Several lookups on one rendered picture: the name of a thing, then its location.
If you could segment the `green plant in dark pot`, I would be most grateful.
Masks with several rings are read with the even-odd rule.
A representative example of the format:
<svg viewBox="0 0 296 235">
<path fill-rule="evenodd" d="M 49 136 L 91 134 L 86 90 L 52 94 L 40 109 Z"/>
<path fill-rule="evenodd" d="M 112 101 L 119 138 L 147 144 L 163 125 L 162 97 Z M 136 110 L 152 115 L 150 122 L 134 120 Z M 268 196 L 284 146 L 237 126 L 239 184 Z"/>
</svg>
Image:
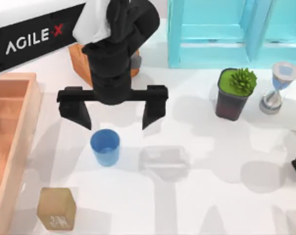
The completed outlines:
<svg viewBox="0 0 296 235">
<path fill-rule="evenodd" d="M 221 71 L 215 114 L 236 121 L 257 85 L 257 76 L 248 68 L 226 68 Z"/>
</svg>

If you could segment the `salmon shallow box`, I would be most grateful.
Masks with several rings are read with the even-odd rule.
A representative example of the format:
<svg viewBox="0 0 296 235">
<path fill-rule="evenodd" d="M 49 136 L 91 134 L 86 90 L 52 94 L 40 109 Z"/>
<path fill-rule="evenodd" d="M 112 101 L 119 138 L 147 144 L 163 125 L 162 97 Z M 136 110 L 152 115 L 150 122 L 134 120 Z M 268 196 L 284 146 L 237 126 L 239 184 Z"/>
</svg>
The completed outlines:
<svg viewBox="0 0 296 235">
<path fill-rule="evenodd" d="M 0 75 L 0 235 L 8 235 L 41 108 L 36 74 Z"/>
</svg>

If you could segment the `orange wooden box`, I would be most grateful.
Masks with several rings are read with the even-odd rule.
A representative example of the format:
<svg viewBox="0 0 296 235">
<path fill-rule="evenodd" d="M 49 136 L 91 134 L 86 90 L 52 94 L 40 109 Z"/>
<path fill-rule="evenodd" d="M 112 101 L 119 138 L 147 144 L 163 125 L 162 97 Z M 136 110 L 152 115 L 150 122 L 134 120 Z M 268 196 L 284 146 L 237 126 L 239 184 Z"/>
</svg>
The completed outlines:
<svg viewBox="0 0 296 235">
<path fill-rule="evenodd" d="M 83 46 L 81 44 L 73 44 L 69 47 L 70 58 L 74 71 L 91 87 L 93 86 L 90 74 L 90 68 L 88 63 L 88 58 L 85 54 L 82 53 Z M 140 69 L 132 70 L 131 69 L 131 78 L 134 78 Z"/>
</svg>

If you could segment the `light blue rack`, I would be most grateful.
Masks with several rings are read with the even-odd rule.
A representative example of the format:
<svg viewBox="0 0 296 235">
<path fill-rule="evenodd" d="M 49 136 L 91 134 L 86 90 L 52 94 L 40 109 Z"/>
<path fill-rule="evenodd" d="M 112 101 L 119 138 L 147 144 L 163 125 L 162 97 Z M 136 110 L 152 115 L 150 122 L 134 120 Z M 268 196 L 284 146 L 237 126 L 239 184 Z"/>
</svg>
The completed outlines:
<svg viewBox="0 0 296 235">
<path fill-rule="evenodd" d="M 168 0 L 171 68 L 296 65 L 296 0 Z"/>
</svg>

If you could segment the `blue cup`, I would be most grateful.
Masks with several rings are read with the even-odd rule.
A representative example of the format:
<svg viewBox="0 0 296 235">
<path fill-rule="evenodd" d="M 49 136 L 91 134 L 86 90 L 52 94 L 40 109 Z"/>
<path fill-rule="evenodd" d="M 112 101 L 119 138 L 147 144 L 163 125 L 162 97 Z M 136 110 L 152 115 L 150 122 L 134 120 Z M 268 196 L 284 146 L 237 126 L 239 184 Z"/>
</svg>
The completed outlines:
<svg viewBox="0 0 296 235">
<path fill-rule="evenodd" d="M 120 155 L 120 136 L 111 129 L 100 129 L 90 139 L 91 149 L 97 162 L 104 167 L 117 163 Z"/>
</svg>

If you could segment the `tan cardboard box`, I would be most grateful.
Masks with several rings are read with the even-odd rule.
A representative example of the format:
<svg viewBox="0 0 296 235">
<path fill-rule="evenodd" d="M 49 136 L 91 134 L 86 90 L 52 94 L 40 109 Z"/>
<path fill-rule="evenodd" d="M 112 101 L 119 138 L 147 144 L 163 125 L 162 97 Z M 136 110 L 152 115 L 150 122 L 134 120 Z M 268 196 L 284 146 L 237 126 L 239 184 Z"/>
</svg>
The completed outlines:
<svg viewBox="0 0 296 235">
<path fill-rule="evenodd" d="M 42 188 L 37 217 L 48 231 L 74 229 L 76 203 L 69 188 Z"/>
</svg>

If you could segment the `pale grey rounded box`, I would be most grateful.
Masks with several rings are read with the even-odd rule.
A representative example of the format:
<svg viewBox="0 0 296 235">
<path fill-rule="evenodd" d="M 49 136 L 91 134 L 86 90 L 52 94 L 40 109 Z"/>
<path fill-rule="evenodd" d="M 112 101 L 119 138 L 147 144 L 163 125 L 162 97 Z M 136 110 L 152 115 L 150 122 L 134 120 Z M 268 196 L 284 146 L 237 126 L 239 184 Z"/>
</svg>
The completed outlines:
<svg viewBox="0 0 296 235">
<path fill-rule="evenodd" d="M 131 56 L 131 69 L 137 70 L 140 68 L 142 62 L 142 58 L 139 54 L 133 54 Z"/>
</svg>

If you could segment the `grey and blue hourglass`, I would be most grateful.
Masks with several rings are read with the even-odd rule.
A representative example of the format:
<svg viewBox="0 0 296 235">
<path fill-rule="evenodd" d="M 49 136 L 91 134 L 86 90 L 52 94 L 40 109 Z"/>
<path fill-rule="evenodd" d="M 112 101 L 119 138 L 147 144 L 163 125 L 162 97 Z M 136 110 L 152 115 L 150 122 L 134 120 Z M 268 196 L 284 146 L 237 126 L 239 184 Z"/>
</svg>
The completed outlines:
<svg viewBox="0 0 296 235">
<path fill-rule="evenodd" d="M 259 108 L 267 115 L 277 114 L 283 103 L 281 91 L 288 88 L 296 80 L 296 65 L 286 61 L 279 61 L 272 66 L 273 89 L 263 95 Z"/>
</svg>

